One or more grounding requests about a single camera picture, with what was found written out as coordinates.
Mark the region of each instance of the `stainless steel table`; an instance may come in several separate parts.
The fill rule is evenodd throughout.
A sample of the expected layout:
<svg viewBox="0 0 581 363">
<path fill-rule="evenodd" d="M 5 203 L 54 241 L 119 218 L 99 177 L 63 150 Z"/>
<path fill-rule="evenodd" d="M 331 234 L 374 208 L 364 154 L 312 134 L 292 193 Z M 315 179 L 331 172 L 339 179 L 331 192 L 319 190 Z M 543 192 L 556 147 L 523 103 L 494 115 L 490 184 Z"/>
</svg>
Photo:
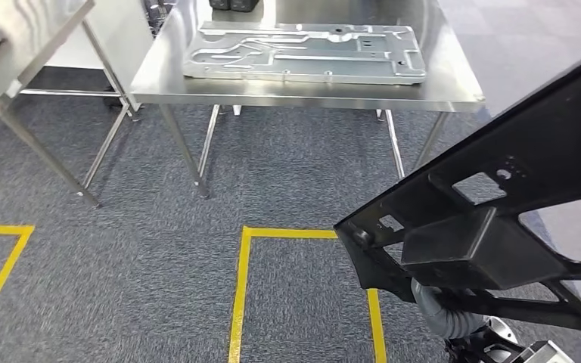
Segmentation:
<svg viewBox="0 0 581 363">
<path fill-rule="evenodd" d="M 427 65 L 420 85 L 347 85 L 253 80 L 191 79 L 182 59 L 196 29 L 204 21 L 408 25 L 413 28 Z M 160 104 L 164 118 L 182 147 L 202 195 L 207 194 L 181 132 L 167 104 L 215 104 L 200 164 L 216 121 L 217 104 L 375 109 L 389 127 L 396 165 L 404 176 L 396 141 L 392 108 L 438 111 L 418 165 L 426 161 L 443 123 L 452 112 L 476 112 L 484 96 L 464 52 L 437 0 L 262 0 L 251 13 L 214 11 L 207 0 L 179 0 L 148 52 L 130 92 L 142 103 Z"/>
<path fill-rule="evenodd" d="M 94 0 L 0 0 L 0 29 L 5 34 L 5 40 L 0 44 L 0 120 L 65 179 L 77 194 L 97 206 L 99 202 L 90 194 L 87 187 L 94 178 L 126 112 L 129 111 L 130 103 L 120 91 L 120 84 L 85 21 L 86 14 L 94 5 Z M 18 94 L 26 93 L 26 85 L 80 24 L 103 63 L 110 84 L 115 88 L 113 97 L 119 97 L 123 104 L 122 111 L 111 127 L 83 184 L 80 184 L 8 109 Z M 99 93 L 102 92 L 64 92 L 66 95 L 100 95 Z M 46 94 L 60 93 L 50 91 Z"/>
</svg>

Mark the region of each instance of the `floor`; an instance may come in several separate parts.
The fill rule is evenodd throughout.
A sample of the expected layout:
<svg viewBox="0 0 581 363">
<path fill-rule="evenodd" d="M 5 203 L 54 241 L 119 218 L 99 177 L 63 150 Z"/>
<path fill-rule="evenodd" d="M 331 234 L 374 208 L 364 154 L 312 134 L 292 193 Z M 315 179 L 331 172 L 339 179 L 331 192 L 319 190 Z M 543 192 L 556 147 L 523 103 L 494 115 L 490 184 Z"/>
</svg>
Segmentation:
<svg viewBox="0 0 581 363">
<path fill-rule="evenodd" d="M 492 113 L 581 54 L 581 35 L 553 28 L 560 14 L 581 15 L 581 1 L 530 2 L 443 0 Z M 566 51 L 551 53 L 552 44 Z M 516 54 L 528 67 L 511 65 Z M 36 80 L 101 81 L 58 70 Z M 77 175 L 114 116 L 88 98 L 26 96 L 14 108 Z M 210 107 L 175 112 L 198 152 Z M 411 169 L 436 115 L 394 112 Z M 436 152 L 485 122 L 454 115 Z M 242 226 L 328 229 L 394 184 L 396 171 L 386 124 L 372 110 L 245 107 L 221 116 L 207 178 L 213 197 L 203 201 L 148 106 L 122 125 L 92 187 L 104 207 L 92 210 L 0 123 L 0 225 L 35 225 L 0 293 L 0 361 L 227 361 Z M 581 209 L 541 211 L 530 222 L 573 250 Z M 16 240 L 0 236 L 0 270 Z M 367 297 L 339 243 L 258 237 L 249 263 L 242 361 L 374 361 Z M 379 300 L 388 361 L 446 361 L 416 307 L 388 293 Z M 511 324 L 523 343 L 552 339 L 581 361 L 580 332 Z"/>
</svg>

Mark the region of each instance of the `black object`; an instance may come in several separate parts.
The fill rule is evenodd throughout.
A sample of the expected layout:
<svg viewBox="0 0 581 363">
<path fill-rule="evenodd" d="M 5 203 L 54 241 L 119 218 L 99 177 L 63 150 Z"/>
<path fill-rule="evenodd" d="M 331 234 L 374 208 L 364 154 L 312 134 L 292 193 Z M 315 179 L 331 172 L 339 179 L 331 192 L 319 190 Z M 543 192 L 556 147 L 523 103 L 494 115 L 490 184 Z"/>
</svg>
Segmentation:
<svg viewBox="0 0 581 363">
<path fill-rule="evenodd" d="M 230 0 L 209 0 L 210 7 L 217 10 L 230 10 Z"/>
<path fill-rule="evenodd" d="M 259 0 L 230 0 L 231 10 L 248 13 L 253 11 Z"/>
<path fill-rule="evenodd" d="M 483 173 L 506 193 L 473 202 L 454 188 Z M 521 213 L 581 200 L 581 64 L 335 225 L 363 288 L 414 302 L 411 279 L 446 309 L 581 330 L 581 262 L 527 229 Z M 394 230 L 381 219 L 395 219 Z M 402 260 L 385 246 L 404 243 Z M 497 298 L 545 285 L 556 302 Z"/>
</svg>

